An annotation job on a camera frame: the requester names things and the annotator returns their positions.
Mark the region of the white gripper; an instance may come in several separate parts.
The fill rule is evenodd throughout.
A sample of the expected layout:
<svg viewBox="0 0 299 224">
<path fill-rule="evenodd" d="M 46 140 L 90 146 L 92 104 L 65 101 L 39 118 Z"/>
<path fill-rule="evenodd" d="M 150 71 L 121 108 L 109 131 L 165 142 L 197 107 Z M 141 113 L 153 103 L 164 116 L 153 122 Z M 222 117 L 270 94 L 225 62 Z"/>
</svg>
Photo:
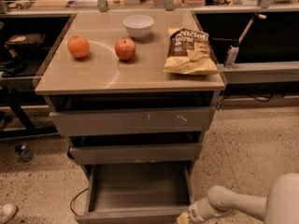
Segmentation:
<svg viewBox="0 0 299 224">
<path fill-rule="evenodd" d="M 201 211 L 201 202 L 191 204 L 188 211 L 183 212 L 177 218 L 177 224 L 204 224 L 206 220 L 203 218 Z"/>
</svg>

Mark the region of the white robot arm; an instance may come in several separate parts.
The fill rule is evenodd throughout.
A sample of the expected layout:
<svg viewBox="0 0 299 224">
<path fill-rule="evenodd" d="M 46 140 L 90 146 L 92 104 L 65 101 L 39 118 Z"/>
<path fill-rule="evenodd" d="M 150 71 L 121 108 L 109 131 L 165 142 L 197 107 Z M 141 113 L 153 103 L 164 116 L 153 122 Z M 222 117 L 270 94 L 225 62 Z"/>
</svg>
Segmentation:
<svg viewBox="0 0 299 224">
<path fill-rule="evenodd" d="M 191 204 L 178 218 L 178 224 L 204 224 L 234 211 L 259 219 L 263 224 L 299 224 L 299 174 L 278 177 L 266 197 L 233 192 L 213 186 L 205 198 Z"/>
</svg>

